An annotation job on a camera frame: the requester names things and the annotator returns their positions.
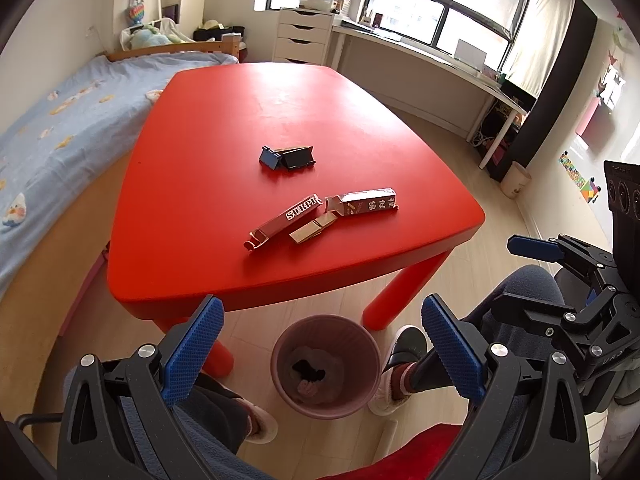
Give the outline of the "tan folded cardboard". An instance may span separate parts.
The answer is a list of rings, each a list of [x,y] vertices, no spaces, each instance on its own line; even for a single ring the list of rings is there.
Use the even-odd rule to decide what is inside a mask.
[[[332,226],[336,220],[337,215],[333,211],[328,211],[293,231],[290,237],[296,244],[305,243],[307,240],[320,235],[326,228]]]

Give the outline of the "white long desk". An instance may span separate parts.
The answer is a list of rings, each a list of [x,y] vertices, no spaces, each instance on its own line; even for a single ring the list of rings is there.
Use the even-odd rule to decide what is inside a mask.
[[[506,107],[506,119],[480,162],[484,169],[515,117],[526,110],[480,75],[432,49],[418,49],[381,36],[335,25],[335,46],[326,62],[383,104],[416,115],[472,141],[492,104]]]

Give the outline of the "black sock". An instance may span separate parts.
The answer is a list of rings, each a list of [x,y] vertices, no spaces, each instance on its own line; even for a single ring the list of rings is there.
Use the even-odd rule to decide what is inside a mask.
[[[307,360],[298,360],[292,365],[292,371],[295,372],[302,382],[322,382],[326,378],[326,371],[322,368],[315,368],[311,362]]]

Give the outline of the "blue small box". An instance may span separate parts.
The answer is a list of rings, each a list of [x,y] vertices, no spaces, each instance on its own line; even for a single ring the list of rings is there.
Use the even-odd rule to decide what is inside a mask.
[[[276,170],[281,166],[282,155],[279,151],[273,150],[267,145],[262,147],[259,161],[271,170]]]

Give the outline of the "red box with BOX lettering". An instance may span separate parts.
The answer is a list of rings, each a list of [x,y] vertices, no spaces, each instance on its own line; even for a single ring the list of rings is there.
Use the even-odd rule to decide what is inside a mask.
[[[296,204],[289,206],[285,211],[268,220],[256,230],[250,231],[248,239],[243,243],[243,246],[249,252],[262,247],[270,238],[285,231],[300,219],[316,211],[322,204],[323,202],[317,194],[311,194],[299,200]]]

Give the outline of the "white drawer unit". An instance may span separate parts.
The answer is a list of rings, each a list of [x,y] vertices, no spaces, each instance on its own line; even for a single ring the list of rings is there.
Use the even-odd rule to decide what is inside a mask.
[[[326,62],[333,15],[307,9],[279,11],[273,62],[323,65]]]

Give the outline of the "person legs dark trousers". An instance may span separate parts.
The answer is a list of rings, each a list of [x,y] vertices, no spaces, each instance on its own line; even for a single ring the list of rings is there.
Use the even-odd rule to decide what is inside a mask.
[[[354,471],[363,479],[518,477],[552,424],[556,390],[552,348],[506,322],[520,307],[559,307],[552,275],[540,266],[510,274],[465,318],[439,296],[423,305],[420,341],[432,344],[414,362],[414,390],[454,386],[470,401],[461,426],[425,430],[384,460]],[[68,385],[58,441],[62,479],[258,479],[239,459],[245,442],[270,442],[269,415],[202,373],[224,325],[224,306],[206,296],[158,344],[127,359],[85,356]],[[381,359],[372,336],[348,318],[320,315],[292,325],[277,344],[272,377],[296,398],[307,361],[324,378],[296,406],[340,417],[374,396]]]

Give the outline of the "small cream trash bin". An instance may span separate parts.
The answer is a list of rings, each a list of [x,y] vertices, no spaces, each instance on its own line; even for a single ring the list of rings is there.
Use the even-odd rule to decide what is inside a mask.
[[[511,167],[500,182],[499,188],[506,197],[514,200],[531,180],[532,175],[525,167],[518,162],[512,162]]]

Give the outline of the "pink trash bin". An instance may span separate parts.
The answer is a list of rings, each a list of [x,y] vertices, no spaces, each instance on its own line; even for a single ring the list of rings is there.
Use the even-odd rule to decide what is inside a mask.
[[[380,350],[369,332],[335,314],[308,316],[288,326],[270,359],[282,400],[299,414],[321,420],[365,408],[381,370]]]

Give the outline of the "white cloth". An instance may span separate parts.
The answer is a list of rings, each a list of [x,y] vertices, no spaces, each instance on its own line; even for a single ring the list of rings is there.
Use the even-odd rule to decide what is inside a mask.
[[[282,385],[298,404],[324,405],[337,400],[344,388],[345,365],[322,349],[296,348],[285,361]]]

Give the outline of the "red table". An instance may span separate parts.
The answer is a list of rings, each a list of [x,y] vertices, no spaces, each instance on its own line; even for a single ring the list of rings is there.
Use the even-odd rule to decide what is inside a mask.
[[[316,163],[271,170],[270,148]],[[392,188],[397,208],[341,218],[296,244],[243,243],[299,200]],[[107,283],[132,315],[169,328],[206,296],[229,311],[390,276],[363,311],[384,330],[485,219],[472,194],[399,117],[319,65],[245,63],[175,74],[153,105],[120,191]]]

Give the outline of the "bed with blue sheet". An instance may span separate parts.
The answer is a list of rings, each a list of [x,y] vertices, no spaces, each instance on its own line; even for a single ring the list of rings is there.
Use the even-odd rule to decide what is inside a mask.
[[[236,61],[201,51],[100,55],[9,126],[1,136],[1,287],[77,197],[134,147],[176,73]]]

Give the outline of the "brown cardboard piece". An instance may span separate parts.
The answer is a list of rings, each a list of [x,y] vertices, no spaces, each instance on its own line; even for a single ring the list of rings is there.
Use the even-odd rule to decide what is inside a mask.
[[[290,148],[274,148],[273,151],[275,153],[284,154],[289,152],[299,152],[305,150],[312,150],[313,146],[303,145],[303,146],[291,146]]]

